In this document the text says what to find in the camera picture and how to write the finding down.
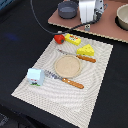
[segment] placemat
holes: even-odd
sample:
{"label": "placemat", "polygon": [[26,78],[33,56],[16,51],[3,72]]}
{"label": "placemat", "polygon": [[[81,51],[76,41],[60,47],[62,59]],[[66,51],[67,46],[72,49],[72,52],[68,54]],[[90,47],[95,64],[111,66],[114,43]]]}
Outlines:
{"label": "placemat", "polygon": [[83,84],[84,89],[78,89],[60,80],[47,77],[42,86],[32,86],[25,77],[12,96],[80,128],[87,128],[113,46],[83,37],[79,38],[81,38],[79,46],[66,41],[59,45],[53,39],[33,68],[49,70],[56,74],[54,63],[59,57],[64,56],[57,49],[76,53],[77,48],[90,44],[95,51],[93,58],[96,59],[96,63],[81,60],[81,74],[71,79]]}

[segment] black tabletop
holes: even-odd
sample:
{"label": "black tabletop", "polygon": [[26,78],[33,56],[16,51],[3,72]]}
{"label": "black tabletop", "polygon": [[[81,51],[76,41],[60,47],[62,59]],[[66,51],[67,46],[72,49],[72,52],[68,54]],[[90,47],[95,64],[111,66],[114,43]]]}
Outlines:
{"label": "black tabletop", "polygon": [[[33,0],[39,21],[49,31],[67,30],[48,24],[48,18],[61,1]],[[70,33],[113,45],[89,128],[127,128],[128,44],[77,31]],[[0,12],[0,104],[51,128],[77,128],[65,120],[11,96],[26,76],[28,68],[35,64],[53,37],[35,21],[29,0],[17,0]]]}

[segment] butter knife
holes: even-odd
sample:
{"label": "butter knife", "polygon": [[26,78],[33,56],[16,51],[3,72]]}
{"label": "butter knife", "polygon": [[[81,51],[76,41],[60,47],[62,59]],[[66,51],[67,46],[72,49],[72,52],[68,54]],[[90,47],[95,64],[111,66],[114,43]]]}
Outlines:
{"label": "butter knife", "polygon": [[73,54],[73,53],[68,53],[68,52],[65,52],[63,50],[60,50],[60,49],[57,49],[57,51],[63,53],[63,54],[68,54],[68,55],[74,55],[76,57],[78,57],[79,59],[82,59],[82,60],[86,60],[86,61],[90,61],[92,63],[95,63],[96,62],[96,59],[93,59],[93,58],[90,58],[90,57],[86,57],[86,56],[81,56],[81,55],[76,55],[76,54]]}
{"label": "butter knife", "polygon": [[84,88],[84,86],[82,84],[76,83],[76,82],[71,81],[71,80],[69,80],[67,78],[62,78],[60,76],[57,76],[57,75],[53,74],[52,72],[50,72],[48,70],[45,70],[44,71],[44,74],[45,74],[46,77],[49,77],[51,79],[59,79],[59,80],[65,82],[65,83],[70,84],[72,86],[75,86],[77,88],[80,88],[80,89],[83,89]]}

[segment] wooden handle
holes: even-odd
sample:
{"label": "wooden handle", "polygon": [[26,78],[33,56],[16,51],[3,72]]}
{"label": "wooden handle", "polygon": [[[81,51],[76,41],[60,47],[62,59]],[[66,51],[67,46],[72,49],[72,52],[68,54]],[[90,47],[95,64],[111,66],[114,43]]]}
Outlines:
{"label": "wooden handle", "polygon": [[85,57],[85,56],[81,56],[81,55],[77,55],[76,57],[78,57],[79,59],[82,59],[82,60],[90,61],[92,63],[96,62],[96,60],[93,58],[89,58],[89,57]]}
{"label": "wooden handle", "polygon": [[65,82],[65,83],[67,83],[67,84],[73,85],[73,86],[75,86],[77,88],[80,88],[80,89],[83,89],[84,88],[84,86],[82,84],[76,83],[76,82],[71,81],[71,80],[68,80],[66,78],[63,78],[62,81]]}

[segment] red tomato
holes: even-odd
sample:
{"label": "red tomato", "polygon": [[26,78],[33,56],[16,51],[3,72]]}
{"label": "red tomato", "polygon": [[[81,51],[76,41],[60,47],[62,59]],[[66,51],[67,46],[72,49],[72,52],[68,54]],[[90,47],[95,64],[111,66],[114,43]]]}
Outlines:
{"label": "red tomato", "polygon": [[55,35],[54,39],[58,44],[62,44],[65,41],[65,37],[63,35]]}

